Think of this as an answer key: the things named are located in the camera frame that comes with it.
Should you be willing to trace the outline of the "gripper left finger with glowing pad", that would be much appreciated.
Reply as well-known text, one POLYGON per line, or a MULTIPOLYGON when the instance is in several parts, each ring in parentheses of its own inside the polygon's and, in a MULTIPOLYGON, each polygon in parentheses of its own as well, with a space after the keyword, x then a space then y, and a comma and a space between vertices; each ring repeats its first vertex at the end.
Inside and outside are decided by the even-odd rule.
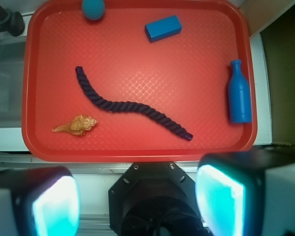
POLYGON ((62 166, 0 171, 0 236, 74 236, 77 180, 62 166))

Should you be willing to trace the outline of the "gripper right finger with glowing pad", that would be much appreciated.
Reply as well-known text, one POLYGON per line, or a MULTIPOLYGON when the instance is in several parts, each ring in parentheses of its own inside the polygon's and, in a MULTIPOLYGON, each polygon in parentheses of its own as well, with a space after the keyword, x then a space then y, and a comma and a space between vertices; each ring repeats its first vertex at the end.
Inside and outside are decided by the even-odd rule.
POLYGON ((206 154, 195 195, 215 236, 295 236, 295 150, 206 154))

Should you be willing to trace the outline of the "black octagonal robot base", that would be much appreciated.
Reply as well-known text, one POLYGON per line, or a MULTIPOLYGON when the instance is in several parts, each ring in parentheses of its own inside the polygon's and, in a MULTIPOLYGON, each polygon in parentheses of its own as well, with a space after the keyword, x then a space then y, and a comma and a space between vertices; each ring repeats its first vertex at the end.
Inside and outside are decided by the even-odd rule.
POLYGON ((118 236, 208 236, 195 182, 174 162, 133 163, 108 191, 118 236))

